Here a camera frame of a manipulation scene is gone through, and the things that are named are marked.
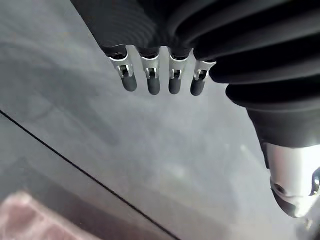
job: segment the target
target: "pink object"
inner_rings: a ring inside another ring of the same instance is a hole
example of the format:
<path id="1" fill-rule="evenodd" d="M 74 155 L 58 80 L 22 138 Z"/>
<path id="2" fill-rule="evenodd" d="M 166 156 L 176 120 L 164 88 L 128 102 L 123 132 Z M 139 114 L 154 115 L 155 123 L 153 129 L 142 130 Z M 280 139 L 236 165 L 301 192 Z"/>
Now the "pink object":
<path id="1" fill-rule="evenodd" d="M 0 240 L 100 240 L 18 192 L 0 206 Z"/>

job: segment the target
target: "black rubber fingertip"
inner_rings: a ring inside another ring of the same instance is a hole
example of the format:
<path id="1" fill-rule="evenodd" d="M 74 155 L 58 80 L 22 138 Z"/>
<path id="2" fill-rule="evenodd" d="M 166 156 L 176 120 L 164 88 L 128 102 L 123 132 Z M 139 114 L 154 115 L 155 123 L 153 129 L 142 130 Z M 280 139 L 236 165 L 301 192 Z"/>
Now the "black rubber fingertip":
<path id="1" fill-rule="evenodd" d="M 160 92 L 160 80 L 159 78 L 151 77 L 148 81 L 148 90 L 151 95 L 158 95 Z"/>
<path id="2" fill-rule="evenodd" d="M 205 82 L 203 80 L 192 80 L 190 92 L 193 96 L 199 96 L 205 88 Z"/>
<path id="3" fill-rule="evenodd" d="M 125 90 L 128 92 L 134 92 L 137 89 L 137 81 L 136 77 L 133 76 L 125 76 L 122 78 L 122 84 Z"/>
<path id="4" fill-rule="evenodd" d="M 181 79 L 170 79 L 169 81 L 169 92 L 173 95 L 176 95 L 180 92 L 181 89 Z"/>

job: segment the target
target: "gray floor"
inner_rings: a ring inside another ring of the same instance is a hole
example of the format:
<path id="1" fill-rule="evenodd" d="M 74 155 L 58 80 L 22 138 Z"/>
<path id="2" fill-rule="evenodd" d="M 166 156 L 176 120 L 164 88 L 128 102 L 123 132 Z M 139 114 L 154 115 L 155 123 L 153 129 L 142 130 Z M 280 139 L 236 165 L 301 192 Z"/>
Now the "gray floor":
<path id="1" fill-rule="evenodd" d="M 0 201 L 27 191 L 103 240 L 173 239 L 2 115 L 0 136 Z"/>
<path id="2" fill-rule="evenodd" d="M 0 6 L 0 109 L 18 123 L 183 240 L 306 239 L 277 206 L 255 130 L 226 86 L 208 81 L 191 96 L 193 58 L 173 96 L 161 49 L 162 91 L 151 96 L 130 47 L 129 93 L 68 0 Z"/>

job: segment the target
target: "silver metal component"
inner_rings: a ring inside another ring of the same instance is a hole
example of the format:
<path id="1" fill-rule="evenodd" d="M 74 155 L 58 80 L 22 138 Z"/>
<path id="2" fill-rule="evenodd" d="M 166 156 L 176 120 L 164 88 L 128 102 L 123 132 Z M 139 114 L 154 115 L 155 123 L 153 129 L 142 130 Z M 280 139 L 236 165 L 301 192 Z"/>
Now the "silver metal component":
<path id="1" fill-rule="evenodd" d="M 210 69 L 216 65 L 217 62 L 196 61 L 194 69 L 194 80 L 205 81 L 209 76 Z"/>
<path id="2" fill-rule="evenodd" d="M 129 77 L 132 77 L 134 75 L 133 64 L 128 54 L 123 59 L 114 59 L 112 57 L 109 57 L 109 59 L 111 60 L 114 68 L 117 70 L 122 79 L 125 77 L 124 70 L 128 72 Z"/>
<path id="3" fill-rule="evenodd" d="M 289 216 L 304 217 L 319 198 L 320 145 L 288 148 L 266 144 L 274 197 Z"/>
<path id="4" fill-rule="evenodd" d="M 155 78 L 159 78 L 159 55 L 154 58 L 141 57 L 143 69 L 147 79 L 150 79 L 151 70 L 154 72 Z"/>
<path id="5" fill-rule="evenodd" d="M 188 60 L 188 57 L 182 60 L 177 60 L 170 55 L 170 59 L 169 59 L 170 79 L 174 79 L 176 75 L 178 75 L 179 80 L 182 79 L 182 75 L 187 64 L 187 60 Z"/>

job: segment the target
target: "floor seam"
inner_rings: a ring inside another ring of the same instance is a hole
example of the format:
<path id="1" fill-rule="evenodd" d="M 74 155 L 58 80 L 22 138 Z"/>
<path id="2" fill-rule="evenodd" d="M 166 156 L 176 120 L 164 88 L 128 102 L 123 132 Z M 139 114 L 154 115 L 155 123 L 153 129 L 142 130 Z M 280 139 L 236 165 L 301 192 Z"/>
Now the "floor seam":
<path id="1" fill-rule="evenodd" d="M 16 126 L 18 126 L 20 129 L 22 129 L 25 133 L 27 133 L 29 136 L 31 136 L 33 139 L 37 140 L 39 143 L 41 143 L 43 146 L 45 146 L 46 148 L 48 148 L 49 150 L 51 150 L 53 153 L 55 153 L 56 155 L 58 155 L 60 158 L 62 158 L 64 161 L 66 161 L 68 164 L 70 164 L 71 166 L 73 166 L 74 168 L 76 168 L 78 171 L 80 171 L 81 173 L 83 173 L 84 175 L 86 175 L 88 178 L 90 178 L 92 181 L 94 181 L 95 183 L 97 183 L 98 185 L 100 185 L 101 187 L 103 187 L 105 190 L 107 190 L 109 193 L 111 193 L 113 196 L 115 196 L 117 199 L 119 199 L 121 202 L 123 202 L 124 204 L 126 204 L 127 206 L 129 206 L 131 209 L 133 209 L 134 211 L 136 211 L 137 213 L 139 213 L 141 216 L 143 216 L 145 219 L 147 219 L 150 223 L 152 223 L 153 225 L 155 225 L 156 227 L 158 227 L 160 230 L 162 230 L 163 232 L 165 232 L 167 235 L 169 235 L 170 237 L 176 239 L 176 240 L 181 240 L 179 237 L 177 237 L 174 233 L 172 233 L 171 231 L 167 230 L 165 227 L 163 227 L 160 223 L 157 223 L 155 220 L 153 220 L 151 217 L 149 217 L 147 214 L 145 214 L 142 210 L 140 210 L 139 208 L 137 208 L 136 206 L 134 206 L 133 204 L 131 204 L 130 202 L 128 202 L 127 200 L 125 200 L 123 197 L 121 197 L 119 194 L 117 194 L 115 191 L 113 191 L 112 189 L 110 189 L 109 187 L 105 186 L 102 182 L 100 182 L 99 180 L 97 180 L 96 178 L 94 178 L 93 176 L 91 176 L 89 173 L 87 173 L 85 170 L 83 170 L 82 168 L 80 168 L 79 166 L 77 166 L 76 164 L 74 164 L 72 161 L 70 161 L 68 158 L 66 158 L 65 156 L 63 156 L 61 153 L 59 153 L 57 150 L 55 150 L 53 147 L 49 146 L 47 143 L 45 143 L 44 141 L 42 141 L 39 137 L 37 137 L 36 135 L 34 135 L 32 132 L 30 132 L 29 130 L 27 130 L 25 127 L 23 127 L 21 124 L 19 124 L 16 120 L 14 120 L 12 117 L 10 117 L 8 114 L 6 114 L 5 112 L 3 112 L 2 110 L 0 110 L 0 114 L 3 115 L 5 118 L 7 118 L 10 122 L 12 122 L 13 124 L 15 124 Z"/>

